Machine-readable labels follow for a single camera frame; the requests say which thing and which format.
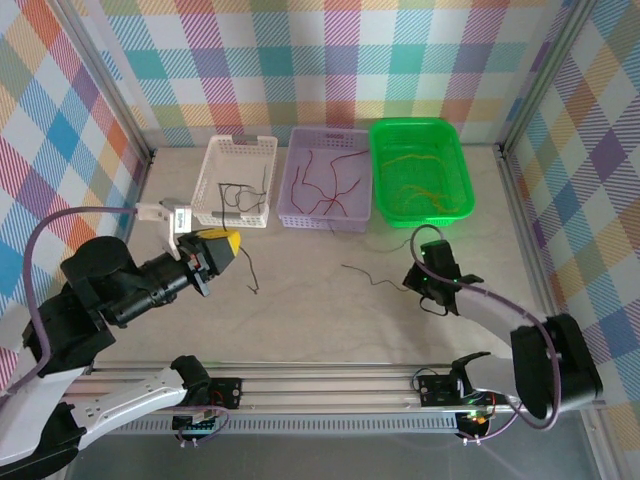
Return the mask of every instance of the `green basket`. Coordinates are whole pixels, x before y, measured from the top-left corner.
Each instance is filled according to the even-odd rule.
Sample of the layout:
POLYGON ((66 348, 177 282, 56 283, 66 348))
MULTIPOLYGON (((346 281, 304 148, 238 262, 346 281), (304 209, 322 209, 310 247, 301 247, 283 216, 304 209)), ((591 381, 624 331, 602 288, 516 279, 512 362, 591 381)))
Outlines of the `green basket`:
POLYGON ((451 124, 387 118, 371 127, 369 141, 376 204, 392 227, 445 227, 471 214, 471 179, 451 124))

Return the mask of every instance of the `table surface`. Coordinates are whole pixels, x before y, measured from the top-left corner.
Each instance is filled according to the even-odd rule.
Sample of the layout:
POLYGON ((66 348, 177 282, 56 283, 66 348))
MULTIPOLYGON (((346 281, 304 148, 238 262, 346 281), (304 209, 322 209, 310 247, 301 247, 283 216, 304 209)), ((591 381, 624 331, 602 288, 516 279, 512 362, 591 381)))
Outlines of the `table surface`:
MULTIPOLYGON (((475 212, 445 229, 463 274, 483 277, 492 289, 534 307, 516 234, 490 147, 464 153, 476 195, 475 212)), ((204 149, 161 149, 151 168, 143 202, 165 197, 188 203, 204 149)), ((479 350, 508 354, 497 337, 465 318, 423 312, 419 296, 384 283, 371 286, 349 264, 375 281, 401 284, 411 267, 409 229, 389 227, 372 209, 366 234, 284 228, 276 213, 286 148, 278 149, 278 168, 269 225, 243 229, 260 291, 247 287, 246 258, 238 257, 209 283, 211 295, 193 289, 171 305, 154 309, 124 330, 114 328, 115 345, 98 361, 171 361, 193 354, 214 361, 450 362, 479 350)), ((156 225, 136 222, 129 247, 136 263, 161 253, 156 225)), ((421 241, 433 238, 425 232, 421 241)))

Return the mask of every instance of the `purple basket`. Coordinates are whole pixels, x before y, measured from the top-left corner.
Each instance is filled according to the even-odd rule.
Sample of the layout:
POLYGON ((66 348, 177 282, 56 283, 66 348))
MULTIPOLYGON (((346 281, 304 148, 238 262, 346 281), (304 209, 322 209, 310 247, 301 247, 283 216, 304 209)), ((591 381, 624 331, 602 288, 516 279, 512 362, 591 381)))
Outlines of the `purple basket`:
POLYGON ((371 188, 366 130, 293 129, 277 206, 285 227, 364 232, 371 216, 371 188), (334 176, 333 160, 362 151, 366 152, 334 162, 334 176), (304 185, 303 179, 317 188, 304 185), (341 205, 327 199, 336 192, 341 205))

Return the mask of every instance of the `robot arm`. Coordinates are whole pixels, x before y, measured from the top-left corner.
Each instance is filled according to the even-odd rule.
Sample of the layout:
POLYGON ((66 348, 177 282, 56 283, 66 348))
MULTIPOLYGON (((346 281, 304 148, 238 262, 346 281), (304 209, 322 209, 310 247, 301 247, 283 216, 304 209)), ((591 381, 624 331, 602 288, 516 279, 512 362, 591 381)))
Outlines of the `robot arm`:
MULTIPOLYGON (((239 247, 236 231, 201 230, 179 237, 171 253, 138 267, 124 242, 98 237, 65 260, 61 269, 67 283, 39 308, 51 359, 14 395, 0 397, 0 479, 43 478, 134 418, 163 407, 193 405, 190 399, 209 382, 193 357, 181 357, 171 368, 123 393, 89 404, 59 402, 96 355, 115 342, 109 325, 125 328, 151 308, 173 302, 189 285, 207 296, 207 282, 224 271, 239 247)), ((12 383, 41 357, 32 325, 23 337, 12 383)))
MULTIPOLYGON (((517 397, 533 416, 547 419, 553 405, 551 358, 540 330, 520 312, 482 292, 457 284, 481 283, 475 275, 462 275, 446 240, 420 247, 423 266, 411 267, 403 284, 441 307, 473 320, 511 347, 512 358, 498 358, 479 352, 456 360, 447 382, 454 394, 467 396, 487 390, 517 397)), ((570 315, 535 315, 549 334, 560 366, 560 410, 595 399, 602 382, 587 349, 580 328, 570 315)))

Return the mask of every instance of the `plastic basket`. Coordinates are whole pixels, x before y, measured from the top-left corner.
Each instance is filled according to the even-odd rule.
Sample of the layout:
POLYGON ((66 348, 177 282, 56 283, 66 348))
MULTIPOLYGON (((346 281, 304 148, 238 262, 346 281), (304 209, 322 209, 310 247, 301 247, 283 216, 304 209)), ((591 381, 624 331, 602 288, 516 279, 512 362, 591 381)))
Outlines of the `plastic basket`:
POLYGON ((439 118, 389 118, 370 131, 378 209, 393 227, 447 226, 475 198, 455 129, 439 118))
POLYGON ((372 189, 368 150, 369 135, 364 130, 294 128, 278 199, 282 224, 291 228, 366 231, 372 189), (336 160, 334 176, 331 162, 358 152, 364 153, 336 160), (304 185, 303 179, 317 188, 304 185), (342 206, 327 200, 336 193, 340 194, 336 198, 342 206))
POLYGON ((198 221, 206 226, 223 225, 222 192, 227 193, 227 199, 232 199, 239 189, 231 186, 222 189, 233 183, 248 185, 252 194, 238 195, 237 207, 229 205, 235 205, 235 200, 227 200, 224 204, 224 225, 265 228, 269 219, 277 147, 276 137, 211 137, 191 199, 193 215, 198 221))

